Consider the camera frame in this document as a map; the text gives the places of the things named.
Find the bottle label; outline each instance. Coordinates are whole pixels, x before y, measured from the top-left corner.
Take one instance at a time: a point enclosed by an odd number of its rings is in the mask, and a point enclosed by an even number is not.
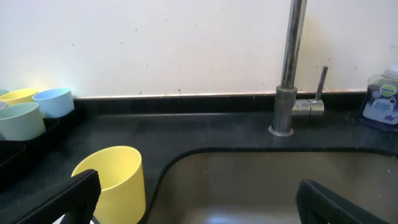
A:
[[[398,123],[398,105],[394,85],[383,85],[380,90],[374,90],[372,97],[366,103],[363,116],[387,124]]]

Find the green label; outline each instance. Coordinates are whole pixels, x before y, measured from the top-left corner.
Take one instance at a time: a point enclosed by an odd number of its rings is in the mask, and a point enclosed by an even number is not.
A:
[[[393,85],[386,84],[380,88],[380,92],[383,96],[392,96],[397,92],[397,89]]]

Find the bottle cap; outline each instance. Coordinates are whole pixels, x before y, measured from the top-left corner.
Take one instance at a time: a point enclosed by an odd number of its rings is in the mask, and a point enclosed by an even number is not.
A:
[[[386,71],[384,71],[383,75],[389,78],[398,79],[398,64],[391,65],[389,68],[386,69]]]

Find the cup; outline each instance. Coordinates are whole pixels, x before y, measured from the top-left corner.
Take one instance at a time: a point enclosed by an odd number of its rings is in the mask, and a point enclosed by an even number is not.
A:
[[[8,93],[8,90],[0,90],[0,96],[6,93]]]
[[[11,91],[0,96],[0,101],[8,103],[9,106],[16,105],[18,103],[33,102],[32,96],[39,91],[31,88]]]
[[[69,88],[46,90],[33,96],[46,118],[59,118],[75,109]]]
[[[44,132],[37,103],[19,103],[0,110],[0,135],[5,140],[25,141]]]
[[[7,102],[0,101],[0,110],[5,108],[5,107],[7,107],[7,106],[8,106]]]
[[[101,224],[137,223],[145,212],[144,174],[139,151],[129,146],[100,150],[81,161],[72,176],[98,171],[101,195],[94,211]]]

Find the yellow cup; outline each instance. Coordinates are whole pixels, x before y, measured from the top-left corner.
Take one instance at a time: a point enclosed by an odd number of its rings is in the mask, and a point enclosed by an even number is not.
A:
[[[139,151],[129,146],[100,150],[81,161],[72,176],[98,171],[101,182],[94,216],[101,224],[137,223],[145,212],[144,174]]]
[[[16,105],[18,103],[34,102],[32,97],[39,91],[28,88],[23,90],[11,91],[9,93],[0,96],[0,101],[7,102],[9,106]]]

